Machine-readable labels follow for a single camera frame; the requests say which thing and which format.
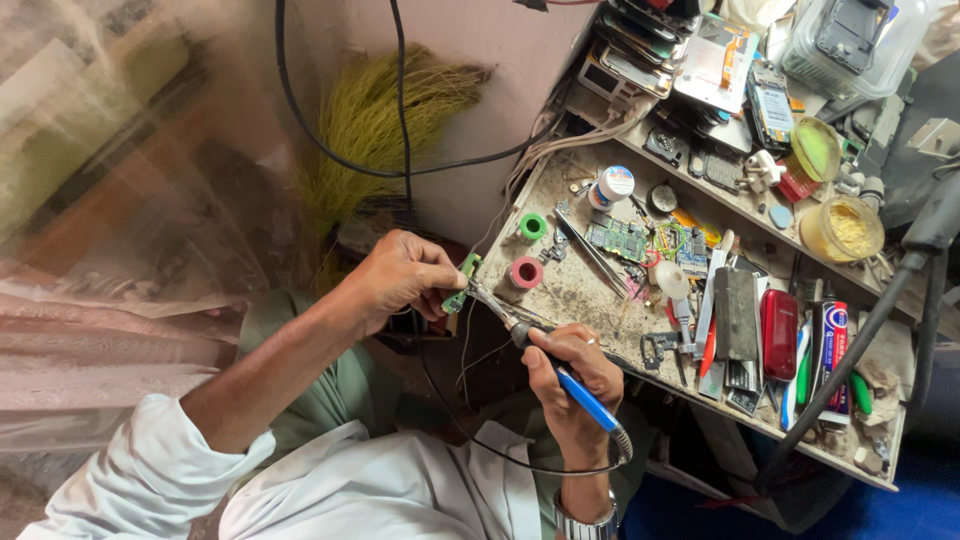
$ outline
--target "wristwatch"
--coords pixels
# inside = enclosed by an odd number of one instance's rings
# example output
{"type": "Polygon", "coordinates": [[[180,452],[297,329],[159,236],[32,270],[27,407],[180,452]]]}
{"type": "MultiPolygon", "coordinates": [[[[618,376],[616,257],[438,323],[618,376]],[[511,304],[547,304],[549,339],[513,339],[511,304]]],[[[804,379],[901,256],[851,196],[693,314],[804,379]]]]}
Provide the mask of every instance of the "wristwatch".
{"type": "Polygon", "coordinates": [[[560,490],[553,496],[553,519],[557,522],[557,529],[564,534],[567,540],[612,540],[616,535],[616,498],[610,490],[610,502],[613,505],[610,515],[599,523],[580,523],[566,515],[566,510],[560,504],[560,490]]]}

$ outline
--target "hand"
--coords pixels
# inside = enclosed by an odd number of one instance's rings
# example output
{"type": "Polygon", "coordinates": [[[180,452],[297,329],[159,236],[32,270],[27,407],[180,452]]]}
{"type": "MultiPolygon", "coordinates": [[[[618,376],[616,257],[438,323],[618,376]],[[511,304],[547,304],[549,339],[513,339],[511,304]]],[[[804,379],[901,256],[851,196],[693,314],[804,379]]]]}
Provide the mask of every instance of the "hand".
{"type": "Polygon", "coordinates": [[[467,287],[444,249],[406,231],[394,230],[380,238],[373,251],[328,297],[354,307],[346,317],[359,319],[356,340],[377,333],[387,317],[409,304],[427,320],[444,315],[441,304],[448,289],[467,287]]]}
{"type": "Polygon", "coordinates": [[[536,347],[527,347],[521,361],[530,373],[530,387],[543,404],[546,425],[560,444],[566,468],[607,466],[607,432],[560,387],[543,352],[569,362],[573,369],[570,375],[613,414],[623,399],[623,372],[600,350],[599,334],[580,323],[560,325],[549,334],[532,329],[529,335],[536,347]]]}

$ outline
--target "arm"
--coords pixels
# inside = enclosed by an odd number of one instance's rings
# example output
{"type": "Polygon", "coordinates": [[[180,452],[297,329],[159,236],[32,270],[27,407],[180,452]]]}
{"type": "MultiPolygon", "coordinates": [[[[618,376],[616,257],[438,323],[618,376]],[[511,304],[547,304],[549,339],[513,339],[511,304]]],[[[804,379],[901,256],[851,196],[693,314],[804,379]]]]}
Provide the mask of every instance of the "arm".
{"type": "Polygon", "coordinates": [[[464,288],[439,246],[393,231],[333,291],[223,374],[180,399],[211,449],[242,453],[286,406],[356,341],[407,304],[443,315],[442,289],[464,288]]]}
{"type": "Polygon", "coordinates": [[[444,251],[394,231],[330,294],[180,400],[148,396],[106,450],[54,494],[21,539],[127,533],[185,538],[231,484],[270,455],[267,427],[355,341],[410,304],[436,320],[444,290],[467,278],[444,251]]]}
{"type": "MultiPolygon", "coordinates": [[[[534,329],[530,331],[530,339],[536,347],[528,347],[522,361],[529,371],[530,387],[543,403],[547,426],[560,444],[565,469],[582,471],[606,467],[609,465],[607,433],[566,395],[543,351],[569,362],[575,376],[612,413],[616,413],[623,399],[623,373],[603,355],[596,331],[584,325],[561,325],[550,334],[534,329]]],[[[564,477],[560,500],[566,513],[575,520],[600,522],[612,510],[610,476],[564,477]]],[[[559,531],[557,538],[564,539],[559,531]]]]}

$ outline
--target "white sleeve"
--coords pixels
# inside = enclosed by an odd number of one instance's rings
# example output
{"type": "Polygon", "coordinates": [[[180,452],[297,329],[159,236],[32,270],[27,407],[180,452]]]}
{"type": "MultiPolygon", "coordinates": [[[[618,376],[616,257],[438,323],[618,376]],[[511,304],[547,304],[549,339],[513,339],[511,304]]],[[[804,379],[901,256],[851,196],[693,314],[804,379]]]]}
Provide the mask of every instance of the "white sleeve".
{"type": "Polygon", "coordinates": [[[180,408],[151,395],[47,504],[47,519],[20,540],[186,538],[190,520],[210,513],[230,485],[274,451],[269,431],[246,454],[210,450],[180,408]]]}

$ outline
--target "finger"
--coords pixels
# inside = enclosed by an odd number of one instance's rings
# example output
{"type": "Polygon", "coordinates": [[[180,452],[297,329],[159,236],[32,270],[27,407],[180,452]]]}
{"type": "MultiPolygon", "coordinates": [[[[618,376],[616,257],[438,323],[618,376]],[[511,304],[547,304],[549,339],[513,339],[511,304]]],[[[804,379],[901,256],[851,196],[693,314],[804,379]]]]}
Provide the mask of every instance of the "finger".
{"type": "Polygon", "coordinates": [[[415,272],[421,290],[431,288],[463,289],[467,288],[467,276],[452,264],[426,264],[415,262],[415,272]]]}
{"type": "Polygon", "coordinates": [[[560,387],[557,373],[543,351],[537,347],[527,347],[520,361],[527,366],[530,388],[537,394],[543,409],[554,413],[565,410],[568,405],[566,392],[560,387]]]}
{"type": "Polygon", "coordinates": [[[444,248],[433,242],[424,240],[413,233],[404,233],[400,240],[406,246],[407,253],[410,254],[410,259],[414,262],[426,262],[427,264],[449,264],[450,266],[453,266],[453,263],[450,262],[450,257],[447,256],[444,248]]]}
{"type": "Polygon", "coordinates": [[[426,289],[423,291],[421,297],[426,300],[427,304],[430,305],[430,309],[433,310],[437,317],[444,316],[444,299],[440,296],[440,291],[437,289],[426,289]]]}
{"type": "Polygon", "coordinates": [[[422,296],[418,296],[417,298],[411,300],[410,306],[419,311],[420,315],[423,315],[423,317],[431,323],[440,318],[436,313],[433,312],[433,307],[430,307],[430,304],[424,300],[422,296]]]}
{"type": "Polygon", "coordinates": [[[584,378],[584,382],[591,385],[601,384],[606,387],[606,384],[603,383],[612,375],[609,368],[612,366],[613,369],[619,371],[602,352],[594,345],[588,345],[587,341],[581,336],[573,334],[557,336],[555,334],[555,332],[546,334],[539,329],[531,329],[528,336],[534,345],[561,360],[569,362],[570,367],[584,378]]]}
{"type": "Polygon", "coordinates": [[[596,343],[599,347],[600,345],[600,334],[591,327],[581,324],[581,323],[570,323],[562,326],[558,326],[555,330],[550,332],[550,335],[554,337],[563,337],[565,335],[575,335],[580,339],[583,339],[587,343],[590,343],[592,340],[593,343],[596,343]]]}

